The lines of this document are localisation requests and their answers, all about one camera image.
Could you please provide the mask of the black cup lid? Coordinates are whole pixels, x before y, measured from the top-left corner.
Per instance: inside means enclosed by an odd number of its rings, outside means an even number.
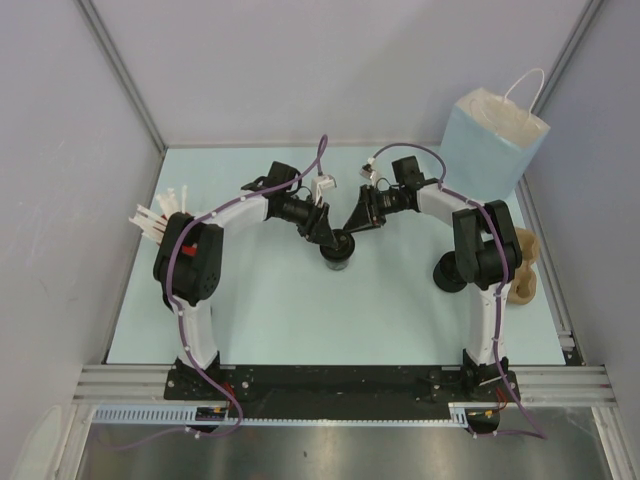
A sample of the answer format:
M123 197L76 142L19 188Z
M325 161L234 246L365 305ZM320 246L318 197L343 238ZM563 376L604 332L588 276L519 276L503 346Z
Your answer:
M333 229L336 244L334 246L321 246L322 257L332 263L348 261L355 252L355 240L351 233L342 229Z

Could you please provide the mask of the single black coffee cup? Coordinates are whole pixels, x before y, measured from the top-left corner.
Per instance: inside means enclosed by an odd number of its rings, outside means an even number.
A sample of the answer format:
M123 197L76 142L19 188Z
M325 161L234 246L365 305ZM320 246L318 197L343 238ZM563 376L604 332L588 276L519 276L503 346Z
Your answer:
M330 270L341 271L349 265L350 258L355 252L355 240L351 233L341 229L334 229L332 233L336 244L334 246L322 245L319 250Z

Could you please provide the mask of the light blue paper bag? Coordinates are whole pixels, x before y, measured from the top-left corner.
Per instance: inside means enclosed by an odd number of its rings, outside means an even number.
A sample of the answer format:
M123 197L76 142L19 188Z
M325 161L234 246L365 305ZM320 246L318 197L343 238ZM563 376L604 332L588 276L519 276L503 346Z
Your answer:
M533 112L544 86L537 67L502 93L480 87L454 104L439 146L447 188L478 201L514 191L550 132Z

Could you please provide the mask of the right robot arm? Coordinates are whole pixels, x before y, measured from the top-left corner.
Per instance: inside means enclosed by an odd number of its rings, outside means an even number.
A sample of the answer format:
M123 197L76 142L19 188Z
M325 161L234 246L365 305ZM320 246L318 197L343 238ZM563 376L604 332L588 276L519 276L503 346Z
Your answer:
M463 348L461 388L473 401L484 401L500 386L515 395L507 376L503 316L522 251L508 206L501 200L482 204L428 179L413 156L392 163L396 184L378 188L371 157L361 168L369 183L360 188L356 206L344 225L349 233L380 228L386 216L413 210L436 218L453 231L454 248L433 270L439 289L457 293L470 288L469 340Z

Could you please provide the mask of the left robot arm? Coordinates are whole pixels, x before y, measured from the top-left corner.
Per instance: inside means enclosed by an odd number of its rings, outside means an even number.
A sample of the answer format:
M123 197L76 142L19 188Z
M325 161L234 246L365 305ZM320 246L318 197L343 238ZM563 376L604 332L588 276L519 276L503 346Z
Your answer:
M221 387L220 374L209 367L219 360L213 333L210 297L221 280L223 247L234 235L270 218L296 226L299 235L320 247L333 270L346 268L355 250L353 237L333 229L324 193L336 187L333 176L311 180L310 194L297 196L302 174L296 168L273 162L267 175L241 188L238 200L218 208L202 222L183 212L167 214L167 226L156 255L153 277L161 284L165 305L178 315L181 362L191 367L186 387L197 398L214 397Z

